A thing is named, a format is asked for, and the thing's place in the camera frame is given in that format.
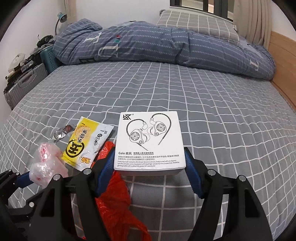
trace suitcase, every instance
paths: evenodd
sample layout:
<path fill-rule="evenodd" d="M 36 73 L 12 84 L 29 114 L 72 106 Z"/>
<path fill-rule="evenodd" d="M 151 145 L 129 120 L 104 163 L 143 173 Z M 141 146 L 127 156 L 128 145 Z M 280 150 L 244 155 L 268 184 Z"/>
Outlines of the suitcase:
<path fill-rule="evenodd" d="M 11 110 L 20 102 L 20 100 L 29 93 L 37 84 L 47 76 L 47 70 L 44 64 L 37 65 L 23 77 L 18 79 L 15 84 L 4 94 Z"/>
<path fill-rule="evenodd" d="M 48 74 L 62 65 L 62 63 L 55 57 L 52 51 L 53 47 L 53 45 L 49 45 L 42 49 L 39 53 L 41 61 L 44 63 Z"/>

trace cardboard box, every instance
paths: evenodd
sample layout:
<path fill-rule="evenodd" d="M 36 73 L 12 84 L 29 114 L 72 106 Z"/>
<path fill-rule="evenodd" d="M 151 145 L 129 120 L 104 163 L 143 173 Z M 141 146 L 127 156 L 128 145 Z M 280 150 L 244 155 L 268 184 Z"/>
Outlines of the cardboard box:
<path fill-rule="evenodd" d="M 176 111 L 122 112 L 114 169 L 122 175 L 173 175 L 186 167 Z"/>

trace earphone illustration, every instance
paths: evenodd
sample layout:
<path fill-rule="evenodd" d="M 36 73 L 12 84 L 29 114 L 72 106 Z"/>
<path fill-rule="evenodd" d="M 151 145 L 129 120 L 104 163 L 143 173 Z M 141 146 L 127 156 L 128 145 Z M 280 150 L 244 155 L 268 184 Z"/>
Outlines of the earphone illustration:
<path fill-rule="evenodd" d="M 156 115 L 164 115 L 168 118 L 168 120 L 170 121 L 170 126 L 167 128 L 167 126 L 161 122 L 161 121 L 154 121 L 154 116 Z M 128 132 L 128 126 L 133 122 L 133 121 L 142 121 L 143 126 L 140 129 L 134 129 L 130 134 Z M 148 127 L 147 123 L 142 120 L 142 119 L 135 119 L 132 120 L 131 122 L 129 122 L 126 126 L 126 133 L 128 134 L 130 141 L 137 143 L 138 145 L 140 145 L 141 147 L 143 147 L 142 145 L 144 143 L 146 143 L 147 141 L 150 140 L 150 135 L 152 136 L 159 136 L 161 134 L 164 134 L 164 136 L 162 137 L 162 139 L 160 140 L 160 142 L 158 143 L 158 145 L 163 141 L 163 139 L 165 138 L 165 136 L 167 135 L 167 133 L 169 132 L 171 126 L 172 126 L 172 122 L 170 120 L 170 118 L 163 113 L 156 113 L 154 114 L 151 118 L 150 118 L 150 124 L 152 124 L 151 127 Z"/>

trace yellow snack wrapper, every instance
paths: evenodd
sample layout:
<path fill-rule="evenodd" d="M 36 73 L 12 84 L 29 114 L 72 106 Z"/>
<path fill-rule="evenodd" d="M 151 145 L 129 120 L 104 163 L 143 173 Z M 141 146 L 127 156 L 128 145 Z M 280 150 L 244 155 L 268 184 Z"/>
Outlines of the yellow snack wrapper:
<path fill-rule="evenodd" d="M 79 171 L 90 168 L 114 126 L 81 117 L 62 159 Z"/>

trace blue duvet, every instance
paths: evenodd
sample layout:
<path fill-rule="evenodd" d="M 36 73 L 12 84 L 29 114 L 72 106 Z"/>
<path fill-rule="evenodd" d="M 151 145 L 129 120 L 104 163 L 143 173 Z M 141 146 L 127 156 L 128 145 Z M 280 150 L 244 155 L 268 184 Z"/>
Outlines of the blue duvet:
<path fill-rule="evenodd" d="M 94 61 L 158 61 L 270 80 L 275 63 L 262 46 L 234 46 L 214 37 L 147 22 L 107 29 L 82 19 L 58 37 L 53 51 L 67 65 Z"/>

